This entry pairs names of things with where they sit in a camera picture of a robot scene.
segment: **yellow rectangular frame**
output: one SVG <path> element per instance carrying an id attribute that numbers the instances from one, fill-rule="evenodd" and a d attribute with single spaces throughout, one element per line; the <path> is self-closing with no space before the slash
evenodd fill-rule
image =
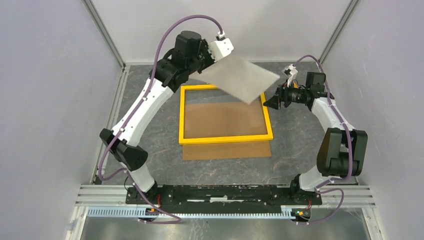
<path id="1" fill-rule="evenodd" d="M 181 86 L 181 97 L 179 101 L 179 136 L 178 142 L 181 145 L 188 144 L 217 144 L 217 143 L 235 143 L 235 142 L 251 142 L 251 141 L 266 141 L 274 138 L 273 130 L 271 127 L 270 115 L 268 108 L 264 106 L 265 94 L 260 94 L 260 101 L 262 103 L 263 117 L 265 119 L 267 134 L 259 135 L 242 135 L 242 136 L 216 136 L 216 137 L 201 137 L 201 138 L 184 138 L 184 114 L 186 105 L 186 91 L 190 90 L 210 90 L 218 89 L 212 84 L 203 85 L 186 85 Z"/>

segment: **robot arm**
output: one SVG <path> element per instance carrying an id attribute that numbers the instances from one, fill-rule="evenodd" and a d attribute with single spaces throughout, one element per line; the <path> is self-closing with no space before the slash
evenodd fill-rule
<path id="1" fill-rule="evenodd" d="M 143 192 L 147 192 L 156 184 L 145 165 L 148 153 L 138 146 L 147 125 L 159 108 L 178 90 L 181 84 L 189 79 L 190 74 L 201 73 L 202 70 L 228 56 L 233 49 L 230 39 L 225 38 L 224 34 L 218 34 L 216 41 L 208 43 L 196 32 L 181 32 L 176 37 L 174 48 L 157 62 L 155 79 L 150 92 L 143 99 L 143 104 L 132 116 L 125 130 L 122 129 L 122 125 L 148 90 L 150 78 L 147 79 L 143 90 L 125 116 L 112 130 L 103 129 L 101 131 L 100 138 L 104 144 L 108 145 L 115 137 L 114 133 L 123 130 L 110 152 L 129 170 L 132 179 Z"/>
<path id="2" fill-rule="evenodd" d="M 299 174 L 291 182 L 290 187 L 294 194 L 305 192 L 315 192 L 316 187 L 321 183 L 345 177 L 349 172 L 348 141 L 352 143 L 353 166 L 351 176 L 358 176 L 364 164 L 365 150 L 368 136 L 365 131 L 357 130 L 349 124 L 341 115 L 341 122 L 332 110 L 336 106 L 334 97 L 330 94 L 329 99 L 325 92 L 326 75 L 320 72 L 308 72 L 306 85 L 303 88 L 295 88 L 289 84 L 293 81 L 293 75 L 297 74 L 296 69 L 290 66 L 284 71 L 289 76 L 287 83 L 278 86 L 275 94 L 263 105 L 279 110 L 281 103 L 287 108 L 292 102 L 305 104 L 309 110 L 318 118 L 325 136 L 316 157 L 316 165 L 308 172 Z M 350 133 L 347 138 L 346 131 L 342 124 L 346 124 Z"/>

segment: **white wall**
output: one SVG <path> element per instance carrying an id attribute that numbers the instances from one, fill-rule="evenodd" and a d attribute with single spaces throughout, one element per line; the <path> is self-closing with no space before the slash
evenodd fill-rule
<path id="1" fill-rule="evenodd" d="M 361 1 L 324 63 L 337 105 L 368 133 L 360 179 L 388 239 L 423 239 L 424 2 Z"/>
<path id="2" fill-rule="evenodd" d="M 120 68 L 80 0 L 3 0 L 0 33 L 0 239 L 60 240 Z"/>
<path id="3" fill-rule="evenodd" d="M 153 62 L 166 30 L 194 14 L 215 18 L 235 47 L 252 61 L 295 61 L 320 56 L 349 0 L 93 0 L 111 38 L 127 63 Z M 176 28 L 162 54 L 183 30 L 215 40 L 218 28 L 192 19 Z"/>

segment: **black mounting plate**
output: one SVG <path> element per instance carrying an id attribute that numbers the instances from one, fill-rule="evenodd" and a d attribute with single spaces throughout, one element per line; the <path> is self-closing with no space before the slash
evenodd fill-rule
<path id="1" fill-rule="evenodd" d="M 163 185 L 148 193 L 153 204 L 160 196 L 161 209 L 179 214 L 281 213 L 282 205 L 306 206 L 308 199 L 312 205 L 323 204 L 315 192 L 293 198 L 289 186 L 281 185 Z M 134 187 L 128 188 L 125 203 L 146 204 Z"/>

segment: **blurred sheet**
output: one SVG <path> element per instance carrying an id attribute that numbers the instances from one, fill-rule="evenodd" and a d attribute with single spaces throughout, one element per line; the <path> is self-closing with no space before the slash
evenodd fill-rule
<path id="1" fill-rule="evenodd" d="M 280 76 L 243 58 L 230 54 L 206 68 L 195 72 L 191 79 L 213 84 L 228 94 L 250 104 Z"/>

